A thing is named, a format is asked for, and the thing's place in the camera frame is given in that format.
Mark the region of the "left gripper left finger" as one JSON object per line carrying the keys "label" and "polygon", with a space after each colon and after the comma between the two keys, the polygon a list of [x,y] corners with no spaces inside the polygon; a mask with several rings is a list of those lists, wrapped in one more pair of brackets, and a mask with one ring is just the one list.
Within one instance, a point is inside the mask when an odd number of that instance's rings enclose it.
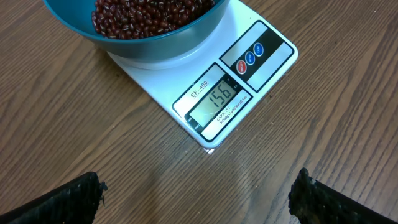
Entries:
{"label": "left gripper left finger", "polygon": [[3,224],[92,224],[108,186],[96,172],[66,184],[1,215]]}

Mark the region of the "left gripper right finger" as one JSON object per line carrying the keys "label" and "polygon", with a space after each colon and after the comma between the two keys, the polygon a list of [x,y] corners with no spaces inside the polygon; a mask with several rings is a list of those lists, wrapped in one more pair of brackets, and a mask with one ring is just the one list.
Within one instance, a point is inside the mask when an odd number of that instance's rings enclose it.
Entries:
{"label": "left gripper right finger", "polygon": [[288,198],[289,213],[302,224],[397,224],[310,177],[304,167]]}

